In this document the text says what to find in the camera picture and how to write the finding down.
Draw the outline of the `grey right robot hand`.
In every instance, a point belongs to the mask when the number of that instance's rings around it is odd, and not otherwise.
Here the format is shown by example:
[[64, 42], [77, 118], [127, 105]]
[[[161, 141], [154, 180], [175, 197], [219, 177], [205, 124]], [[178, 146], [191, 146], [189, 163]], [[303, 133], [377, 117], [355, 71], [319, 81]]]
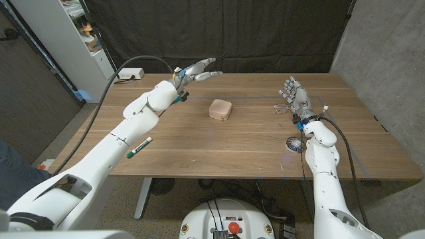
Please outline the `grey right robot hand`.
[[315, 120], [316, 115], [313, 112], [311, 100], [305, 88], [294, 76], [291, 75], [290, 79], [286, 80], [284, 90], [280, 90], [279, 94], [288, 102], [291, 112], [300, 123], [308, 124]]

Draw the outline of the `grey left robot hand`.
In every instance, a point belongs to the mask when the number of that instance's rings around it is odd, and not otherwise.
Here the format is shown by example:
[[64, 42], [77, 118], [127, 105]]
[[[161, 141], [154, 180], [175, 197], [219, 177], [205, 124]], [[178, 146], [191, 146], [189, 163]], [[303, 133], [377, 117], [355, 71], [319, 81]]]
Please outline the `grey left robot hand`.
[[179, 68], [178, 71], [173, 73], [172, 77], [168, 79], [168, 81], [174, 85], [176, 90], [178, 90], [193, 81], [201, 82], [213, 76], [221, 76], [223, 75], [223, 72], [221, 71], [205, 71], [205, 68], [215, 61], [216, 58], [214, 57], [206, 58], [184, 69]]

